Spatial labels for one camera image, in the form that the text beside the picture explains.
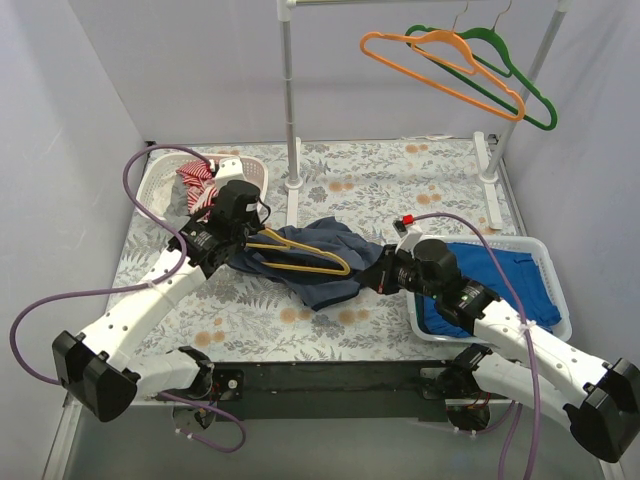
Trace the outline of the yellow velvet hanger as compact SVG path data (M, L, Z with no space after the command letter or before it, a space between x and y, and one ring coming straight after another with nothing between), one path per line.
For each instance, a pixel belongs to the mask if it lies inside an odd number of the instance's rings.
M246 243L246 249L278 252L285 260L262 260L269 268L314 275L346 277L352 273L349 263L337 254L283 237L270 229L269 242Z

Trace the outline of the navy blue tank top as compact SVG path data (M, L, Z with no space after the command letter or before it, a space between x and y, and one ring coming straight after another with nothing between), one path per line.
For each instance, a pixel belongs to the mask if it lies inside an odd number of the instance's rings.
M382 247L333 217L303 227L263 230L228 265L292 290L314 311L356 297L356 275L371 267Z

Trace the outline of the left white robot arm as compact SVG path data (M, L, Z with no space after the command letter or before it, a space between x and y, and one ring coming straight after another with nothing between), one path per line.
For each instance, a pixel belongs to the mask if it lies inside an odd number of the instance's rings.
M59 382L98 420L120 416L134 399L164 391L190 400L209 395L213 362L202 352L180 347L146 359L134 353L178 303L241 252L262 223L259 188L231 180L219 192L205 221L194 215L175 235L154 265L176 273L157 285L146 275L139 291L125 296L77 335L64 331L52 344Z

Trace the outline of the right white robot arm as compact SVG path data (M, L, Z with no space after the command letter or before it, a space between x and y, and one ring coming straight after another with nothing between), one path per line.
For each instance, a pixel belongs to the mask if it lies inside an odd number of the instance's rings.
M358 282L379 294L429 297L449 323L480 339L460 354L452 383L464 397L497 393L539 409L586 451L616 463L639 435L639 369L589 355L522 320L506 300L463 275L448 245L425 238L387 245Z

